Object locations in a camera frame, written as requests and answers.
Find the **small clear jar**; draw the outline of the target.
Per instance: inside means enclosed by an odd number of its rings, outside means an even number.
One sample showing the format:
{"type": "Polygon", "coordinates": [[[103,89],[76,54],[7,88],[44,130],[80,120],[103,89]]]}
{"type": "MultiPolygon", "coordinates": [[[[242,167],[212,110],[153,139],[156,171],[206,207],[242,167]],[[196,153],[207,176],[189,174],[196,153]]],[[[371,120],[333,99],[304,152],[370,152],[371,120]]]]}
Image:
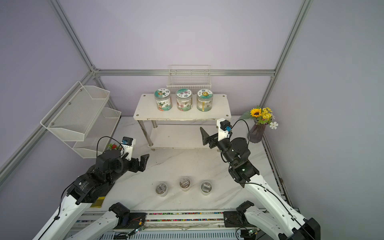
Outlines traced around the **small clear jar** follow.
{"type": "Polygon", "coordinates": [[[204,196],[207,196],[209,195],[211,192],[212,192],[212,189],[213,189],[213,186],[212,186],[212,183],[209,182],[209,181],[203,181],[201,183],[201,193],[204,195],[204,196]]]}
{"type": "Polygon", "coordinates": [[[180,188],[186,192],[190,189],[191,187],[191,180],[188,178],[188,177],[182,177],[180,178],[180,181],[179,181],[179,186],[180,188]]]}
{"type": "Polygon", "coordinates": [[[156,185],[155,192],[160,197],[165,197],[168,194],[168,185],[160,182],[156,185]]]}

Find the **seed jar sunflower lid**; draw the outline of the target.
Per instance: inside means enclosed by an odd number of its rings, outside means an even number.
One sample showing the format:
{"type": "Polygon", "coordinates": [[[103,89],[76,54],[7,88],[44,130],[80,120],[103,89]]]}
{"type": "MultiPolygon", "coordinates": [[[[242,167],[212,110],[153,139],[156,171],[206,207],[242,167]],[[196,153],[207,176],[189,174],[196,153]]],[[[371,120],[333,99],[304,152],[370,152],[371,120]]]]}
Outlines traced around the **seed jar sunflower lid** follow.
{"type": "Polygon", "coordinates": [[[197,93],[197,108],[199,111],[208,112],[213,106],[214,94],[209,89],[201,89],[197,93]]]}

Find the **seed jar purple flower lid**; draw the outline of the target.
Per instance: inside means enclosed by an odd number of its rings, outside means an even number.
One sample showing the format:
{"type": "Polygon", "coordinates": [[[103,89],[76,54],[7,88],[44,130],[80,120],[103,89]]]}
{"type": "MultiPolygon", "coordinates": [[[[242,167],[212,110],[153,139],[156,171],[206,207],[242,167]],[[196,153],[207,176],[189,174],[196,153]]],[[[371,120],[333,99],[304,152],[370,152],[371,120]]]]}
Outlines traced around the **seed jar purple flower lid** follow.
{"type": "Polygon", "coordinates": [[[189,89],[179,89],[176,91],[177,107],[180,111],[186,112],[192,109],[193,93],[189,89]]]}

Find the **seed jar green plant lid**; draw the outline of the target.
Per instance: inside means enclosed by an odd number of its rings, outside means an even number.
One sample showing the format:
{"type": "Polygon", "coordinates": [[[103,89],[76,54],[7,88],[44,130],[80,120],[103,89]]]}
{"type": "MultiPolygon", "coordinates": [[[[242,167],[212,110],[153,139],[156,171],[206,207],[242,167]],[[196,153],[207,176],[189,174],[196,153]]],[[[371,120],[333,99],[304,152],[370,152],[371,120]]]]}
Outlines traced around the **seed jar green plant lid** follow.
{"type": "Polygon", "coordinates": [[[158,89],[154,93],[157,108],[160,111],[169,111],[172,108],[171,92],[168,89],[158,89]]]}

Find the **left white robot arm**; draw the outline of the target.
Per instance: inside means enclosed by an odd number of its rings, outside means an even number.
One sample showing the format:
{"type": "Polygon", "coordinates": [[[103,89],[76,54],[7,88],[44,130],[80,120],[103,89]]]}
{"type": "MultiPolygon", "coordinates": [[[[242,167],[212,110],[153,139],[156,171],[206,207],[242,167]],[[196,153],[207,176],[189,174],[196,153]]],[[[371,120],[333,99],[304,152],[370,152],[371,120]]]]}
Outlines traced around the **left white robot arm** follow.
{"type": "MultiPolygon", "coordinates": [[[[143,172],[146,169],[150,157],[148,154],[130,160],[129,155],[119,150],[107,150],[97,156],[95,164],[63,191],[59,208],[34,238],[36,240],[64,239],[79,217],[99,197],[106,196],[122,175],[126,172],[143,172]]],[[[130,212],[121,203],[112,204],[102,217],[71,238],[91,240],[115,227],[125,228],[136,223],[143,226],[142,218],[132,218],[130,212]]]]}

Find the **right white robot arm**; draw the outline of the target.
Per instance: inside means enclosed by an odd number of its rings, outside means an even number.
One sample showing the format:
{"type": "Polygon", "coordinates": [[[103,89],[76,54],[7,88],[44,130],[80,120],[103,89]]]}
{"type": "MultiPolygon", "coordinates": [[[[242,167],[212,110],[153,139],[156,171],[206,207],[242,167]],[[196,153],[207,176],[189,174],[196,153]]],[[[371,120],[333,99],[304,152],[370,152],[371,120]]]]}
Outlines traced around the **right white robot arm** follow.
{"type": "Polygon", "coordinates": [[[240,184],[266,208],[265,214],[250,202],[239,208],[241,219],[260,228],[274,240],[319,240],[320,224],[313,218],[307,219],[283,200],[250,162],[251,154],[245,138],[230,140],[228,131],[218,129],[218,133],[209,135],[200,129],[203,145],[211,149],[217,147],[226,162],[232,179],[240,184]]]}

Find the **small red flower pot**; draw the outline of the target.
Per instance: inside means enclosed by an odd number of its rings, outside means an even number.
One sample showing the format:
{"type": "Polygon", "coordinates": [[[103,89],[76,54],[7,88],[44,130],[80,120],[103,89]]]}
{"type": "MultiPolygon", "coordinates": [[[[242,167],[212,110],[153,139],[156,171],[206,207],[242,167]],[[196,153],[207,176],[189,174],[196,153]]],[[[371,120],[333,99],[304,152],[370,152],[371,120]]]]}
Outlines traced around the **small red flower pot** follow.
{"type": "Polygon", "coordinates": [[[109,144],[108,145],[108,149],[109,150],[121,150],[122,148],[121,148],[121,146],[120,145],[117,145],[117,144],[109,144]]]}

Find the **black rubber glove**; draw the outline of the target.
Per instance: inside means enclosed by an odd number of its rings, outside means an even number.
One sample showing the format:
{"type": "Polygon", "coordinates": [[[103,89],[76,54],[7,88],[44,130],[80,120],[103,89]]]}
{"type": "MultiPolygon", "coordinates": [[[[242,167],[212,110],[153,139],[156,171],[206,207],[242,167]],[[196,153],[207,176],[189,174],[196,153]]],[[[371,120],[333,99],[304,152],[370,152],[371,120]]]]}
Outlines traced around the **black rubber glove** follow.
{"type": "Polygon", "coordinates": [[[90,208],[101,208],[106,197],[98,197],[97,200],[92,203],[90,208]]]}

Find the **sunflower bouquet in dark vase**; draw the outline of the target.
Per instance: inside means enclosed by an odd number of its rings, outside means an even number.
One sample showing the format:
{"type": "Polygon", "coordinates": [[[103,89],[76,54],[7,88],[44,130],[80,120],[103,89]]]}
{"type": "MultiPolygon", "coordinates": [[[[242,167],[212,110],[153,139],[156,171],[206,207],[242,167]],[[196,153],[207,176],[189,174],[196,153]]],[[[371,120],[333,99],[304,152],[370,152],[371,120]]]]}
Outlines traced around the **sunflower bouquet in dark vase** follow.
{"type": "Polygon", "coordinates": [[[251,143],[259,143],[262,141],[265,130],[269,127],[272,130],[276,130],[279,126],[275,120],[273,111],[270,108],[261,108],[257,106],[254,109],[244,113],[241,120],[252,120],[254,122],[253,127],[249,130],[248,139],[251,143]]]}

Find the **white mesh wall rack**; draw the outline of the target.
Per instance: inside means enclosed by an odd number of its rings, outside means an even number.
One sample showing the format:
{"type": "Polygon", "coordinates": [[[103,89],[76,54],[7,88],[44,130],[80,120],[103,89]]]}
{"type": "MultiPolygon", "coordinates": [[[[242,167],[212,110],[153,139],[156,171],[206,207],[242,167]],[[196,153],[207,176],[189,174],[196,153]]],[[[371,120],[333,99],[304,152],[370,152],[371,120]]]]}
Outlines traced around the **white mesh wall rack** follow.
{"type": "Polygon", "coordinates": [[[109,91],[76,82],[41,125],[83,159],[93,159],[107,148],[121,118],[109,100],[109,91]]]}

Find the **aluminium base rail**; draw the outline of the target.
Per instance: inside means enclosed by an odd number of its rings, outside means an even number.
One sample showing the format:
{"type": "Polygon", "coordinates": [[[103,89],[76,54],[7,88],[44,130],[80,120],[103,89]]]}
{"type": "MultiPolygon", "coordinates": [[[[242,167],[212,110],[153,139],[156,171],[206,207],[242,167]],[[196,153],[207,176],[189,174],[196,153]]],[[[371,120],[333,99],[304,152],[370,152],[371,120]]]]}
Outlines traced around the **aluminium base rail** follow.
{"type": "Polygon", "coordinates": [[[237,211],[131,214],[128,226],[102,229],[100,220],[79,220],[66,240],[284,240],[284,228],[256,207],[237,211]]]}

